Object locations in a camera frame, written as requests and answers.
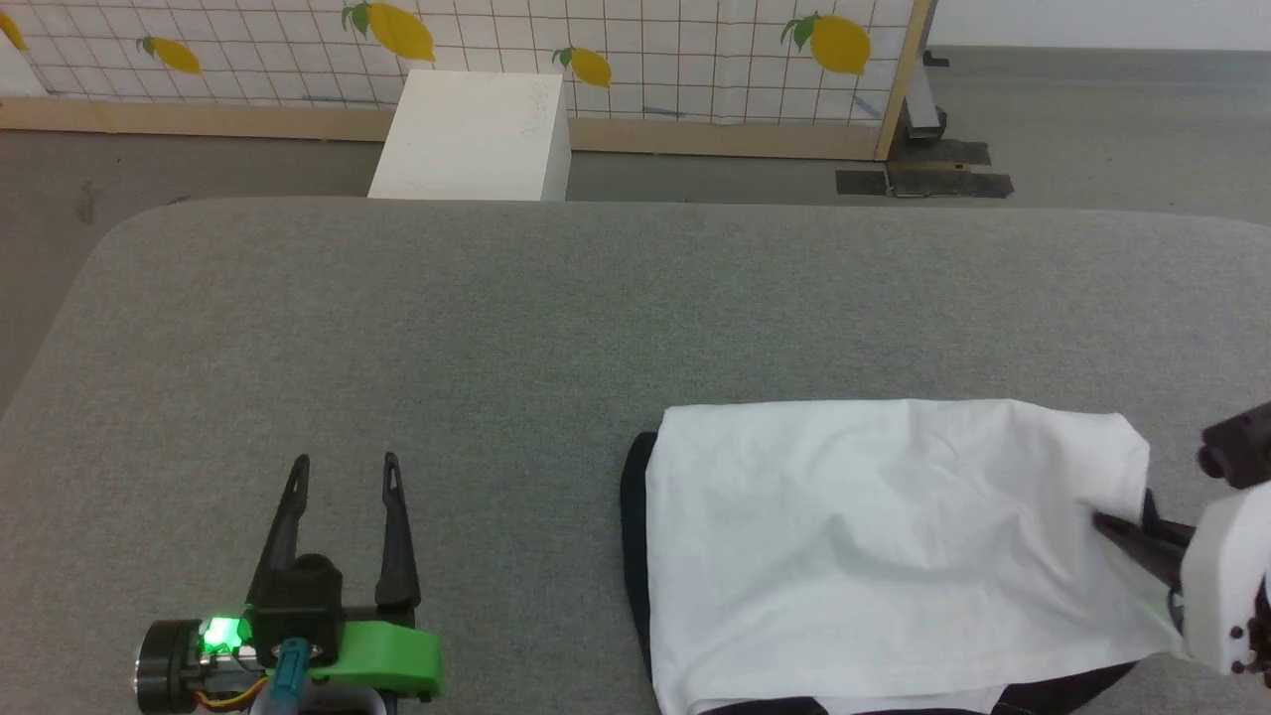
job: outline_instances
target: blue cable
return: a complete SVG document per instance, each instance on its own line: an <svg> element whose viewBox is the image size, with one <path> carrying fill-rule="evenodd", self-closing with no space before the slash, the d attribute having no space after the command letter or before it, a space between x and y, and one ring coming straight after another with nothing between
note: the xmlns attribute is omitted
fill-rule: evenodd
<svg viewBox="0 0 1271 715"><path fill-rule="evenodd" d="M296 715L309 674L309 641L287 639L278 649L278 665L269 679L267 715Z"/></svg>

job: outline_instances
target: grid pattern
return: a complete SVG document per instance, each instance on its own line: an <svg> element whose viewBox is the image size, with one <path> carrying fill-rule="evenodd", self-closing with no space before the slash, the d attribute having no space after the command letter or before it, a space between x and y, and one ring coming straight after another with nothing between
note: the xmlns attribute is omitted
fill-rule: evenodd
<svg viewBox="0 0 1271 715"><path fill-rule="evenodd" d="M412 69L563 74L571 116L714 123L880 126L913 0L391 0L422 20L433 62L341 27L357 0L51 0L0 3L58 97L191 104L394 107ZM862 76L824 70L788 20L835 14L864 28ZM183 44L200 74L137 48ZM596 52L608 88L553 61Z"/></svg>

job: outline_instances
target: yellow wire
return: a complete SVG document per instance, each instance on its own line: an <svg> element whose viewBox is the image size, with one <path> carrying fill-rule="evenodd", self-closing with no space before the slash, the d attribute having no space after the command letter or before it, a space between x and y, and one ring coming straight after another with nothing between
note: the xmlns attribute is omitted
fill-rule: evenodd
<svg viewBox="0 0 1271 715"><path fill-rule="evenodd" d="M261 688L264 687L264 683L267 683L268 681L269 678L267 677L261 678L252 687L247 688L241 693L235 695L234 697L228 697L225 700L207 700L207 695L202 692L196 692L194 698L198 700L198 704L206 707L207 710L212 710L214 707L233 709L234 706L241 705L244 701L250 701L253 697L255 697L261 692Z"/></svg>

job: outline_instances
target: white box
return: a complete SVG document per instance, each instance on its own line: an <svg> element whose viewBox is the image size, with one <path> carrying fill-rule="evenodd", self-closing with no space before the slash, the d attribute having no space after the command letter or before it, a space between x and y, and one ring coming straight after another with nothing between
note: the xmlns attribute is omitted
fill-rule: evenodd
<svg viewBox="0 0 1271 715"><path fill-rule="evenodd" d="M371 198L563 201L561 75L411 70Z"/></svg>

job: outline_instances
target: black cloth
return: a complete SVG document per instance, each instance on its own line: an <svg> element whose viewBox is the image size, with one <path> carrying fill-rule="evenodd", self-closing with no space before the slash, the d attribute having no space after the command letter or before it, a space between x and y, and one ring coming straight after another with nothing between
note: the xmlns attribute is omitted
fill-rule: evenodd
<svg viewBox="0 0 1271 715"><path fill-rule="evenodd" d="M652 681L648 624L648 541L646 533L644 472L657 433L642 433L627 453L619 488L619 505L623 523L623 569L627 579L627 598L630 601L636 621L636 636L644 655L644 672ZM1036 683L1017 683L1007 690L993 709L993 715L1068 715L1124 678L1134 663L1078 673ZM894 710L880 715L977 715L966 710ZM755 700L738 702L710 711L710 715L826 715L825 709L812 697L784 697L780 700Z"/></svg>

